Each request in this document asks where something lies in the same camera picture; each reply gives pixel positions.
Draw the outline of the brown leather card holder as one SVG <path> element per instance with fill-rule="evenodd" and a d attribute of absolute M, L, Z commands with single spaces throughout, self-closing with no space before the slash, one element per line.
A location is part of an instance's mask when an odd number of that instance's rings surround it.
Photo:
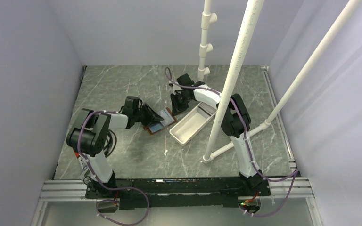
<path fill-rule="evenodd" d="M 158 123 L 154 123 L 148 127 L 143 127 L 144 130 L 146 130 L 151 135 L 156 134 L 178 122 L 178 120 L 172 115 L 172 112 L 168 107 L 161 110 L 159 112 L 159 115 L 163 118 L 163 120 L 160 120 Z"/>

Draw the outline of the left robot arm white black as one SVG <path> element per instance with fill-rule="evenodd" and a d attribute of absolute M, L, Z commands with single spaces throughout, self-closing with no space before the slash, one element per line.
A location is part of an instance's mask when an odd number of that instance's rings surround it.
<path fill-rule="evenodd" d="M 93 188 L 109 198 L 117 190 L 115 173 L 103 151 L 109 129 L 130 129 L 137 122 L 148 127 L 162 120 L 163 117 L 140 98 L 127 96 L 120 111 L 83 108 L 67 134 L 66 144 L 85 160 Z"/>

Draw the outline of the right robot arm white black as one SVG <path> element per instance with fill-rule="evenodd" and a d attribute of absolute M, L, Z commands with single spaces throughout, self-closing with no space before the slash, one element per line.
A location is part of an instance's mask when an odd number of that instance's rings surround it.
<path fill-rule="evenodd" d="M 219 108 L 221 93 L 207 86 L 204 82 L 194 82 L 186 73 L 177 78 L 181 88 L 171 95 L 175 114 L 186 110 L 191 100 L 203 102 L 215 109 Z M 271 194 L 269 183 L 261 176 L 261 170 L 255 160 L 250 141 L 251 118 L 239 94 L 231 95 L 223 121 L 222 131 L 231 139 L 239 161 L 239 182 L 235 187 L 220 189 L 222 194 L 246 194 L 248 196 Z"/>

